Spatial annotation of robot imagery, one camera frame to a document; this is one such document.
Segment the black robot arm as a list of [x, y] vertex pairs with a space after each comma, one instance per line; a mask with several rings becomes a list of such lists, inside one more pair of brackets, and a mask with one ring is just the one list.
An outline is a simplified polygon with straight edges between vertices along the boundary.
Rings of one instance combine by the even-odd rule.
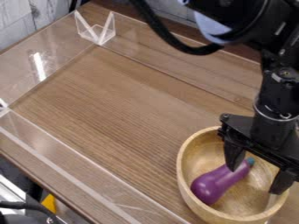
[[146, 0], [130, 0], [162, 40], [183, 53], [210, 55], [242, 44], [261, 53], [262, 85], [254, 116], [224, 114], [220, 135], [226, 164], [241, 166], [252, 152], [280, 168], [270, 192], [299, 182], [299, 0], [178, 0], [193, 9], [210, 43], [186, 45], [170, 32]]

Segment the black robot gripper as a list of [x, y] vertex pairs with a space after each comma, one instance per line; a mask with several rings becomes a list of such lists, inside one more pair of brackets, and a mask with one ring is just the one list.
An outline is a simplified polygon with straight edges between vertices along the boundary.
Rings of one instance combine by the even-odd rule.
[[299, 181], [299, 116], [282, 114], [260, 101], [254, 110], [253, 116], [224, 113], [220, 117], [226, 165], [234, 172], [248, 152], [265, 159], [280, 169], [269, 192], [281, 195]]

